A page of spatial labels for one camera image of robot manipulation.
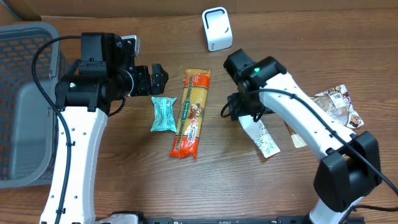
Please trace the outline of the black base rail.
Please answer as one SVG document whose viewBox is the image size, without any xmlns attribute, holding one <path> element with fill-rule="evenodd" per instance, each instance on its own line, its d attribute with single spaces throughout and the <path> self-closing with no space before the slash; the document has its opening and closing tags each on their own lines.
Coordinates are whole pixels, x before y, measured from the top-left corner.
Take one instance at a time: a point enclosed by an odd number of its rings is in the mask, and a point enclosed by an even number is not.
<svg viewBox="0 0 398 224">
<path fill-rule="evenodd" d="M 280 216 L 277 218 L 238 218 L 238 219 L 173 219 L 170 217 L 146 218 L 142 212 L 117 211 L 110 217 L 95 223 L 133 224 L 305 224 L 310 223 L 306 216 Z"/>
</svg>

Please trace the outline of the orange spaghetti pasta packet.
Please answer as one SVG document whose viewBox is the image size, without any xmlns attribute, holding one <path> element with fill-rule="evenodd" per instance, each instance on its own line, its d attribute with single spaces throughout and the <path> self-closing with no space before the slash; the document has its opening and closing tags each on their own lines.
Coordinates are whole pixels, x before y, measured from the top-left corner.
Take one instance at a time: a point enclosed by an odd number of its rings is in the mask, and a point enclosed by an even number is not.
<svg viewBox="0 0 398 224">
<path fill-rule="evenodd" d="M 187 69 L 185 71 L 177 131 L 170 157 L 180 159 L 188 156 L 197 157 L 210 80 L 211 72 L 209 70 Z"/>
</svg>

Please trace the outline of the teal snack packet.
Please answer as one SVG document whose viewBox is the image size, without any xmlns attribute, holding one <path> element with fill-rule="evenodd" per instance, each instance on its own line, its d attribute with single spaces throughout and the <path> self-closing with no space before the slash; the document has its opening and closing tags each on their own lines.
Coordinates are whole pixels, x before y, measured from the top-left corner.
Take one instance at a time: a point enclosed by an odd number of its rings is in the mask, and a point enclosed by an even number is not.
<svg viewBox="0 0 398 224">
<path fill-rule="evenodd" d="M 154 122 L 150 129 L 154 131 L 173 131 L 176 132 L 176 124 L 174 119 L 173 106 L 176 101 L 175 98 L 168 97 L 152 97 L 152 103 L 154 105 Z"/>
</svg>

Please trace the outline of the grey plastic shopping basket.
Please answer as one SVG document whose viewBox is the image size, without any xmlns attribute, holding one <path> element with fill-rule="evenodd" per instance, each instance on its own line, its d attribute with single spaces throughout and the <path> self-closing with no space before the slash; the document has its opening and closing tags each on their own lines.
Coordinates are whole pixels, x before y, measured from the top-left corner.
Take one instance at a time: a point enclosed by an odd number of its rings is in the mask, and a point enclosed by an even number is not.
<svg viewBox="0 0 398 224">
<path fill-rule="evenodd" d="M 45 22 L 1 27 L 1 188 L 52 181 L 57 119 L 32 79 L 34 54 L 58 37 Z"/>
</svg>

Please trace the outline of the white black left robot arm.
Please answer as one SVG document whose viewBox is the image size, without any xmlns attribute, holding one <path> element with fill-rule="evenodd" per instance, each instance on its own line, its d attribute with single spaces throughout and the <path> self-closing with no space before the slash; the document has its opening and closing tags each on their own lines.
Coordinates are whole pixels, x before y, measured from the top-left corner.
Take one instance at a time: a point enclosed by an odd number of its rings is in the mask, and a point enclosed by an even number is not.
<svg viewBox="0 0 398 224">
<path fill-rule="evenodd" d="M 95 223 L 98 151 L 111 103 L 164 92 L 168 73 L 158 63 L 136 65 L 136 35 L 85 32 L 81 56 L 55 85 L 49 101 L 58 119 L 58 143 L 41 223 Z"/>
</svg>

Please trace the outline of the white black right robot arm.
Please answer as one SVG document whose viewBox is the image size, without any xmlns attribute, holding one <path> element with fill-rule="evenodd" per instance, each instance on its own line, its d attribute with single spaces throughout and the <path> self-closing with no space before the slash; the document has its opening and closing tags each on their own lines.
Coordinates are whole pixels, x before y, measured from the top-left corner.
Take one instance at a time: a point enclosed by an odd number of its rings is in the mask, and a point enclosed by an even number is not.
<svg viewBox="0 0 398 224">
<path fill-rule="evenodd" d="M 305 223 L 346 223 L 361 199 L 381 184 L 379 144 L 369 132 L 357 135 L 324 112 L 274 57 L 253 61 L 244 50 L 230 54 L 224 69 L 238 87 L 224 109 L 254 122 L 278 114 L 305 141 L 319 166 L 313 186 L 319 197 Z"/>
</svg>

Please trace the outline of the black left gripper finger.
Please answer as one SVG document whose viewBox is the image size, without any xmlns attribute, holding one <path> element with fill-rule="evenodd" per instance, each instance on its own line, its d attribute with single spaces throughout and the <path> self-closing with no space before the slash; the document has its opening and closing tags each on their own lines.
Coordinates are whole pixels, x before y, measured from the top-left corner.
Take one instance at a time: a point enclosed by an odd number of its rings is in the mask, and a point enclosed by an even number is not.
<svg viewBox="0 0 398 224">
<path fill-rule="evenodd" d="M 160 83 L 153 83 L 151 86 L 151 95 L 160 95 L 164 92 L 165 85 Z"/>
<path fill-rule="evenodd" d="M 152 64 L 152 84 L 166 84 L 169 74 L 162 68 L 161 64 Z"/>
</svg>

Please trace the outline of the beige Pantree snack pouch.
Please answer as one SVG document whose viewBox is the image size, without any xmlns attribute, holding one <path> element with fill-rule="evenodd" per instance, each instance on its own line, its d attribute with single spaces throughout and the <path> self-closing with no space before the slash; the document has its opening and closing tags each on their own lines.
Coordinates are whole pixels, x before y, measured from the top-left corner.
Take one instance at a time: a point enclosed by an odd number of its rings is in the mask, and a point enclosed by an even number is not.
<svg viewBox="0 0 398 224">
<path fill-rule="evenodd" d="M 312 100 L 343 126 L 356 129 L 364 124 L 360 115 L 353 108 L 345 85 L 338 85 L 318 93 L 312 97 Z"/>
</svg>

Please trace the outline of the white black barcode scanner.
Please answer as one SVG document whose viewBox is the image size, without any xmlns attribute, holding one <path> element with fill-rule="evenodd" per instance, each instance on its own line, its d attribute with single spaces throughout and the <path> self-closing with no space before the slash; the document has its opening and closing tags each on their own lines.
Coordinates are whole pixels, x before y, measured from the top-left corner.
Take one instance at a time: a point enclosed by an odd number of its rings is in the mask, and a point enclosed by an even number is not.
<svg viewBox="0 0 398 224">
<path fill-rule="evenodd" d="M 227 49 L 233 44 L 233 35 L 228 12 L 224 7 L 203 11 L 203 27 L 210 52 Z"/>
</svg>

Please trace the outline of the white gold-capped cream tube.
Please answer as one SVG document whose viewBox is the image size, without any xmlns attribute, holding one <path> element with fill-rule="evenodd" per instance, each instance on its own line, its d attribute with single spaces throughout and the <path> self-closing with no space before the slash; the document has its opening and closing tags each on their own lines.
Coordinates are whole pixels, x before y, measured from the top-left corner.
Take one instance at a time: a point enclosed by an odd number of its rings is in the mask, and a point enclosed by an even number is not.
<svg viewBox="0 0 398 224">
<path fill-rule="evenodd" d="M 252 116 L 246 115 L 239 117 L 239 123 L 265 158 L 280 152 L 279 147 L 261 120 L 255 122 Z"/>
</svg>

